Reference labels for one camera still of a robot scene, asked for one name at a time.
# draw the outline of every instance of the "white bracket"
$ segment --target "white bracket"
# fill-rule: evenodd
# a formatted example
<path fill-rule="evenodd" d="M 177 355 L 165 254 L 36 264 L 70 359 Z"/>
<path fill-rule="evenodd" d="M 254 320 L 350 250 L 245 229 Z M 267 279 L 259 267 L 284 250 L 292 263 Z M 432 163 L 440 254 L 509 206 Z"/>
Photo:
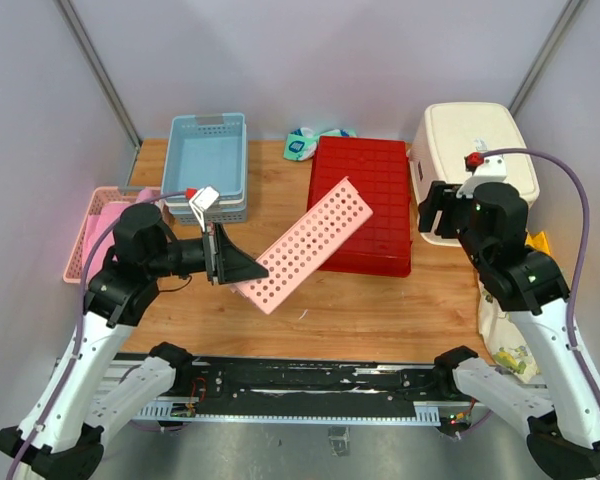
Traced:
<path fill-rule="evenodd" d="M 189 207 L 200 224 L 203 232 L 207 231 L 207 223 L 204 219 L 204 214 L 209 210 L 220 198 L 220 194 L 213 187 L 204 187 L 198 190 L 189 200 Z"/>
<path fill-rule="evenodd" d="M 484 163 L 476 168 L 469 178 L 456 192 L 457 198 L 473 198 L 473 191 L 478 185 L 489 182 L 503 182 L 507 178 L 507 166 L 502 155 L 494 155 L 484 159 Z"/>

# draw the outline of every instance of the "wooden surface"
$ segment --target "wooden surface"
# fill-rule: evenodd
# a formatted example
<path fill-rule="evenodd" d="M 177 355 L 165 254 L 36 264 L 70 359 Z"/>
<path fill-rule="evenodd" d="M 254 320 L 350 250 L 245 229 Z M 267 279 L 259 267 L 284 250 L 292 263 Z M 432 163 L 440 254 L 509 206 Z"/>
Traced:
<path fill-rule="evenodd" d="M 166 148 L 166 140 L 144 142 L 133 185 L 161 184 Z M 254 257 L 306 211 L 311 161 L 284 160 L 282 151 L 283 142 L 249 144 L 249 219 L 227 225 L 231 240 Z M 427 244 L 414 229 L 413 208 L 411 225 L 407 278 L 317 271 L 265 315 L 197 275 L 184 290 L 158 297 L 124 350 L 146 352 L 168 341 L 194 354 L 428 363 L 464 344 L 489 358 L 477 333 L 478 291 L 465 255 Z M 199 236 L 193 227 L 174 231 Z M 165 279 L 161 288 L 181 282 Z"/>

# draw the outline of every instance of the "white container lid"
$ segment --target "white container lid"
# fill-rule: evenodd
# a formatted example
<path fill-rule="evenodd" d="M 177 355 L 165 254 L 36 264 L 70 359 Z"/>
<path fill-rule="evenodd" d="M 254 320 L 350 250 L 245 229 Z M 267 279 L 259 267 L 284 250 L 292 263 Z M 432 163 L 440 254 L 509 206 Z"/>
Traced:
<path fill-rule="evenodd" d="M 425 111 L 431 158 L 440 180 L 464 183 L 471 176 L 464 157 L 475 151 L 526 147 L 511 113 L 497 103 L 458 102 L 431 105 Z M 513 185 L 529 205 L 540 189 L 528 155 L 505 155 L 506 182 Z"/>

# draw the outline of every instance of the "light blue plastic basket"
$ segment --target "light blue plastic basket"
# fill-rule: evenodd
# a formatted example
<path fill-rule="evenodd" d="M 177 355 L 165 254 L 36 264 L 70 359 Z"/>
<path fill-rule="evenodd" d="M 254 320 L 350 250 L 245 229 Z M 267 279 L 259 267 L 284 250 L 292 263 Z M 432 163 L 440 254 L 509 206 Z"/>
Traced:
<path fill-rule="evenodd" d="M 171 123 L 162 191 L 213 186 L 220 201 L 246 210 L 247 124 L 242 113 L 186 115 Z M 186 205 L 173 197 L 169 207 Z"/>
<path fill-rule="evenodd" d="M 180 225 L 198 225 L 198 220 L 191 209 L 179 211 L 179 209 L 169 209 L 173 218 Z M 207 212 L 205 220 L 214 223 L 242 223 L 247 221 L 247 207 L 229 208 L 221 212 Z"/>

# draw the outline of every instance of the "red plastic crate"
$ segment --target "red plastic crate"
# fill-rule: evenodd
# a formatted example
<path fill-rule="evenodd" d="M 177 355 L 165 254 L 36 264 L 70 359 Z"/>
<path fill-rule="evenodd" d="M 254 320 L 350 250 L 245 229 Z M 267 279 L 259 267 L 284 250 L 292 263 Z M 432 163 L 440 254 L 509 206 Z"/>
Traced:
<path fill-rule="evenodd" d="M 320 270 L 406 277 L 411 272 L 406 144 L 322 137 L 313 159 L 308 209 L 345 176 L 373 215 Z"/>

